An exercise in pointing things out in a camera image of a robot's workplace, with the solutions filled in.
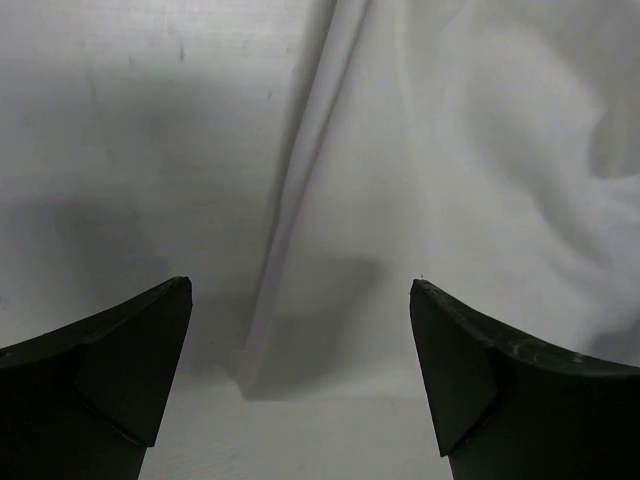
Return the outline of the white SpongeBob print t-shirt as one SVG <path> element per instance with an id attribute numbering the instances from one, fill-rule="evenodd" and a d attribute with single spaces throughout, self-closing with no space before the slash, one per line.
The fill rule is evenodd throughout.
<path id="1" fill-rule="evenodd" d="M 241 388 L 420 397 L 416 279 L 638 364 L 637 2 L 336 5 Z"/>

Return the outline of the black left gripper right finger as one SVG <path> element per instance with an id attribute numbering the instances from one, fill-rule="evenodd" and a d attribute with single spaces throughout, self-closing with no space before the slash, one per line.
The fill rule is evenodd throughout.
<path id="1" fill-rule="evenodd" d="M 410 318 L 439 452 L 456 479 L 639 475 L 639 371 L 578 354 L 417 280 Z"/>

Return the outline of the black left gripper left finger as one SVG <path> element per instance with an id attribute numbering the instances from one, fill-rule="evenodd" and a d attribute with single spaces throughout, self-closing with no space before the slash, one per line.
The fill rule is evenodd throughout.
<path id="1" fill-rule="evenodd" d="M 191 281 L 174 277 L 2 348 L 2 478 L 138 478 L 159 433 L 191 311 Z"/>

